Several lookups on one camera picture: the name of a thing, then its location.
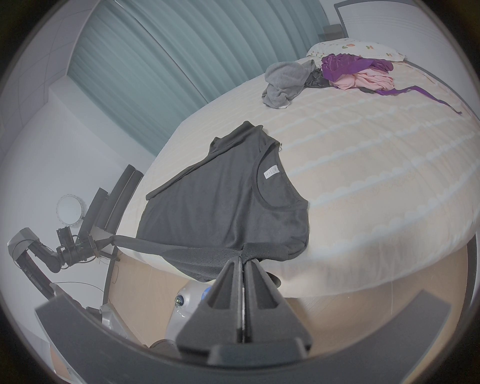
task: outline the pillow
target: pillow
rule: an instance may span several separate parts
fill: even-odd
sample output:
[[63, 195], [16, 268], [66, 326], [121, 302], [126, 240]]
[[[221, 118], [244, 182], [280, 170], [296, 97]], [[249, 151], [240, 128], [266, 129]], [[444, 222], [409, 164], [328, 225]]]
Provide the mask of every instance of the pillow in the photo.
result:
[[349, 37], [315, 44], [310, 48], [307, 56], [324, 57], [331, 53], [336, 55], [339, 53], [349, 53], [351, 55], [362, 56], [366, 59], [384, 59], [389, 61], [403, 61], [405, 58], [405, 55], [385, 45], [358, 41]]

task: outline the blue object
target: blue object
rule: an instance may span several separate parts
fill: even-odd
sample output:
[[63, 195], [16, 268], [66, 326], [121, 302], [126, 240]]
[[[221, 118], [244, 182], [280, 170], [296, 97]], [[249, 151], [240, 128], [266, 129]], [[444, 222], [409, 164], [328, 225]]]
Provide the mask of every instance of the blue object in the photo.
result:
[[101, 0], [68, 76], [156, 155], [210, 101], [304, 57], [325, 25], [318, 0]]
[[202, 298], [200, 300], [203, 300], [205, 296], [207, 295], [208, 291], [212, 289], [212, 286], [209, 286], [203, 293], [202, 293]]

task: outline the round neckline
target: round neckline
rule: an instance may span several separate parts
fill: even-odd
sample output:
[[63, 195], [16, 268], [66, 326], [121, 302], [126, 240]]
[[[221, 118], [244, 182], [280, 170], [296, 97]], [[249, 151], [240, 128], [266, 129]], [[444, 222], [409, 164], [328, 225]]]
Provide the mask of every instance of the round neckline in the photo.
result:
[[290, 205], [275, 206], [275, 205], [271, 205], [267, 200], [265, 200], [262, 194], [260, 193], [260, 190], [258, 189], [258, 169], [260, 168], [260, 164], [264, 159], [265, 155], [267, 154], [269, 149], [274, 145], [279, 146], [280, 143], [276, 140], [273, 140], [270, 144], [266, 144], [265, 147], [260, 151], [260, 154], [258, 155], [257, 159], [255, 160], [255, 163], [253, 164], [253, 169], [252, 169], [253, 195], [255, 196], [257, 201], [260, 203], [260, 205], [262, 205], [265, 209], [268, 209], [271, 211], [293, 211], [299, 208], [307, 208], [308, 201], [305, 200], [302, 196], [300, 196], [300, 194], [297, 192], [297, 190], [291, 183], [290, 179], [288, 178], [283, 168], [282, 162], [280, 161], [280, 156], [278, 155], [278, 151], [274, 151], [274, 157], [276, 160], [276, 165], [278, 167], [278, 170], [280, 171], [280, 176], [282, 177], [283, 181], [288, 185], [290, 192], [297, 199], [297, 201]]

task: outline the pile of clothes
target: pile of clothes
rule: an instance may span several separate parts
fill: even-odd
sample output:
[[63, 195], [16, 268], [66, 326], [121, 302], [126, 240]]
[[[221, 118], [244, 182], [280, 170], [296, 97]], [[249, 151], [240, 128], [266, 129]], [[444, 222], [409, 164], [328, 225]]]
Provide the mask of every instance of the pile of clothes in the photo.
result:
[[262, 93], [262, 101], [269, 107], [283, 109], [288, 107], [304, 88], [334, 86], [343, 90], [359, 88], [363, 92], [383, 96], [395, 96], [413, 90], [453, 109], [445, 101], [437, 99], [416, 85], [395, 89], [394, 80], [388, 74], [392, 70], [393, 64], [388, 60], [364, 59], [348, 53], [325, 56], [322, 58], [321, 68], [317, 68], [313, 60], [303, 64], [295, 61], [280, 62], [270, 65], [265, 71], [268, 86]]

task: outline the bed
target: bed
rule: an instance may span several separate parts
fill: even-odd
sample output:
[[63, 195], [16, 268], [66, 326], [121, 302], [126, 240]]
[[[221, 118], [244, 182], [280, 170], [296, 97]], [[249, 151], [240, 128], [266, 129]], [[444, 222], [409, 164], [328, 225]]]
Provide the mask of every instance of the bed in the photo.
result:
[[[283, 167], [309, 201], [307, 249], [290, 261], [262, 261], [285, 297], [374, 287], [458, 250], [478, 227], [479, 121], [420, 69], [396, 62], [391, 74], [397, 89], [418, 85], [462, 114], [418, 92], [380, 96], [335, 88], [307, 88], [288, 108], [271, 109], [261, 101], [266, 83], [258, 76], [176, 129], [138, 185], [117, 234], [134, 237], [145, 195], [204, 158], [215, 136], [249, 120], [282, 143]], [[158, 255], [121, 250], [188, 277]]]

